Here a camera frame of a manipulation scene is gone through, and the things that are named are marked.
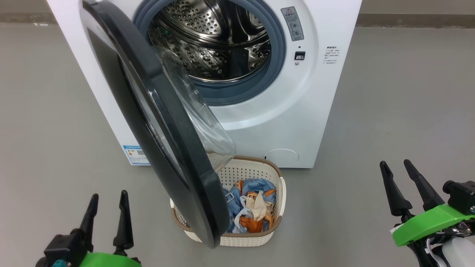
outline washing machine door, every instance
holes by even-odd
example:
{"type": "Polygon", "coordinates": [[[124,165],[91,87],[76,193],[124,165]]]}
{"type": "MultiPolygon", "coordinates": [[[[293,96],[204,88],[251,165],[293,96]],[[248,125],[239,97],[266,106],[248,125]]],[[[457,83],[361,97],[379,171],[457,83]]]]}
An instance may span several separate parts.
{"type": "Polygon", "coordinates": [[[235,155],[234,144],[175,54],[150,47],[110,2],[83,1],[80,13],[96,59],[150,165],[201,241],[218,246],[229,211],[216,172],[235,155]]]}

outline warning label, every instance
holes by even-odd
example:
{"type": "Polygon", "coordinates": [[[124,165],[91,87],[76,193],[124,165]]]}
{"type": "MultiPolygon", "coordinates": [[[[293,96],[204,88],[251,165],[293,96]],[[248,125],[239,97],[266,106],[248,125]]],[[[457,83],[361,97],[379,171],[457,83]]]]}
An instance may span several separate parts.
{"type": "Polygon", "coordinates": [[[324,64],[336,64],[340,50],[338,47],[326,47],[325,56],[323,57],[324,64]]]}
{"type": "Polygon", "coordinates": [[[300,24],[300,19],[297,15],[295,7],[288,7],[280,9],[282,15],[284,16],[287,26],[289,27],[290,37],[292,41],[299,41],[304,39],[304,31],[302,30],[302,25],[300,24]]]}
{"type": "Polygon", "coordinates": [[[125,145],[123,146],[125,153],[129,157],[132,165],[150,165],[145,157],[145,153],[138,145],[125,145]]]}

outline white plastic basket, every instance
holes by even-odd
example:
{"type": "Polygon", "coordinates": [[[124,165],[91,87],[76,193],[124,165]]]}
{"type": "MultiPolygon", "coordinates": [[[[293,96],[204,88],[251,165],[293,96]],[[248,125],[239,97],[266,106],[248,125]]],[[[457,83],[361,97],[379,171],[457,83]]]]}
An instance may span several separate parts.
{"type": "MultiPolygon", "coordinates": [[[[240,180],[267,179],[271,181],[276,189],[276,205],[272,212],[274,225],[262,233],[233,234],[225,233],[221,236],[221,246],[229,247],[258,247],[267,243],[274,231],[279,226],[285,210],[285,181],[280,169],[270,161],[236,156],[218,173],[224,187],[230,188],[240,180]]],[[[176,224],[194,241],[201,242],[193,230],[188,227],[181,213],[176,209],[175,204],[170,199],[171,212],[176,224]]]]}

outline gray floor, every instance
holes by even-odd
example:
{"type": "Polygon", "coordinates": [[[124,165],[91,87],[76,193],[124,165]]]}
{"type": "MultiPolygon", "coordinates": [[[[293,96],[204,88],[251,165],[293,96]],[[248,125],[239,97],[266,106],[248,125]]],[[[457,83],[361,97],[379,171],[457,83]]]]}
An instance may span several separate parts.
{"type": "Polygon", "coordinates": [[[130,166],[59,28],[0,27],[0,251],[33,266],[99,193],[96,251],[113,252],[129,191],[144,266],[418,266],[397,248],[378,163],[413,212],[422,201],[402,161],[441,192],[473,179],[475,30],[356,29],[312,170],[284,170],[285,217],[259,248],[208,249],[173,224],[152,169],[130,166]]]}

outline front-load washing machine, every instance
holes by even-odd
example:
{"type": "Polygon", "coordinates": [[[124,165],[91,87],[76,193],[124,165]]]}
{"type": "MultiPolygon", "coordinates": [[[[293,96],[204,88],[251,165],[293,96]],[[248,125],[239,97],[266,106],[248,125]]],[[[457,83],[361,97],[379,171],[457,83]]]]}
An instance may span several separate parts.
{"type": "MultiPolygon", "coordinates": [[[[130,163],[149,164],[93,48],[83,2],[47,1],[130,163]]],[[[118,27],[134,25],[135,38],[177,55],[238,155],[313,167],[361,0],[108,2],[125,14],[118,27]]]]}

